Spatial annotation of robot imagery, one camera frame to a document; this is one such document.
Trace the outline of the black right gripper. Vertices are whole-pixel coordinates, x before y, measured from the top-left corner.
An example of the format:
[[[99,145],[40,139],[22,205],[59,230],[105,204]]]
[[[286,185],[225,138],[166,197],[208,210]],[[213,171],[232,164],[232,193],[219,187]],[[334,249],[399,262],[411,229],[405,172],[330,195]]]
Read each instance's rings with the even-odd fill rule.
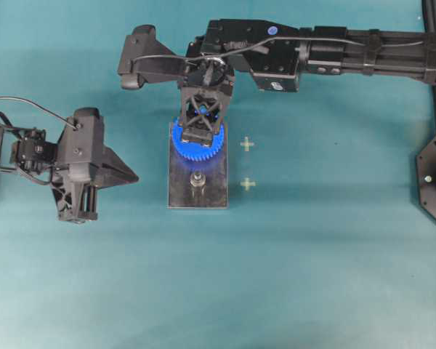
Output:
[[[200,101],[207,103],[207,141],[212,142],[225,120],[235,83],[234,69],[218,60],[202,60],[185,65],[178,80],[181,135],[200,134]]]

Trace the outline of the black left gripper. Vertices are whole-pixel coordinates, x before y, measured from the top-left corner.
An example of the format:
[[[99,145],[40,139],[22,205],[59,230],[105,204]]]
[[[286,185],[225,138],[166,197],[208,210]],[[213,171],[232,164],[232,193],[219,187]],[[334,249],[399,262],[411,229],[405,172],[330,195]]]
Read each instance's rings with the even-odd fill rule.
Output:
[[[135,183],[139,177],[109,147],[102,160],[105,127],[97,108],[80,108],[68,120],[50,183],[57,216],[66,222],[96,220],[97,188]]]

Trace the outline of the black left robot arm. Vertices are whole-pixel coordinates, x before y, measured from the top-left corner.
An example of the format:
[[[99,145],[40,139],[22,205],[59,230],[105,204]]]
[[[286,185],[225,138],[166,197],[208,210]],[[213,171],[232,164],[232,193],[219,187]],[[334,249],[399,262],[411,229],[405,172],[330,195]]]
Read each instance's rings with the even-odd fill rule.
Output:
[[[0,172],[18,173],[51,188],[61,221],[97,219],[97,192],[138,181],[138,176],[104,144],[105,124],[97,108],[80,108],[68,118],[56,143],[43,129],[14,127],[0,112]]]

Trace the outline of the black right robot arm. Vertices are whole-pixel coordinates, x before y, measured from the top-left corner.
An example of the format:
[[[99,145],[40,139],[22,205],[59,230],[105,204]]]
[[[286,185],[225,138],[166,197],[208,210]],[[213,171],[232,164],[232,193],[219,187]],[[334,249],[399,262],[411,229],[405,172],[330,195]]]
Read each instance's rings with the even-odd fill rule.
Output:
[[[303,73],[402,76],[436,86],[436,31],[212,20],[190,45],[183,69],[180,139],[210,147],[222,132],[236,72],[272,92],[297,92]]]

